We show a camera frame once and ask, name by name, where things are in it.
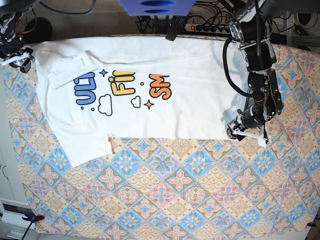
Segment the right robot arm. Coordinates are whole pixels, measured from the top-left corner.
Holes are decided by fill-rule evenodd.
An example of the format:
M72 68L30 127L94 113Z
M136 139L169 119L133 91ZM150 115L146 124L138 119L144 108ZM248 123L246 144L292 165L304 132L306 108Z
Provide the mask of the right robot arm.
M26 74L31 69L34 50L25 47L23 33L16 31L22 15L18 11L0 17L0 65L10 65Z

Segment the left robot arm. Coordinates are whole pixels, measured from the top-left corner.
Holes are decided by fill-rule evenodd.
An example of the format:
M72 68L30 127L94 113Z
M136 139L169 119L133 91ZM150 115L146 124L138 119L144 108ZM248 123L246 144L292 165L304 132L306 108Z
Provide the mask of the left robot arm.
M266 123L280 115L284 108L275 69L277 58L270 40L271 18L267 11L271 4L265 0L249 0L238 9L229 22L231 35L223 45L222 62L229 85L241 96L253 99L244 111L237 110L235 118L227 125L226 133L231 140L255 138L263 144L269 142ZM249 92L241 90L231 79L227 50L231 42L239 44L238 50L248 71Z

